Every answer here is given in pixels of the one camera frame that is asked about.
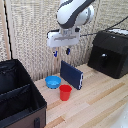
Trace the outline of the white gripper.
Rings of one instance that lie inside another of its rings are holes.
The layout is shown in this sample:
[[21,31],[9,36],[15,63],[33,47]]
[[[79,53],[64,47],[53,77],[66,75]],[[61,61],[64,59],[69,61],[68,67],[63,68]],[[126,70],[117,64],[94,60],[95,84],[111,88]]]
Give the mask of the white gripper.
[[[60,46],[70,46],[75,45],[79,42],[80,29],[56,29],[51,30],[47,33],[47,45],[51,48]],[[66,49],[66,55],[71,52],[71,47]],[[53,48],[53,55],[57,57],[58,50]]]

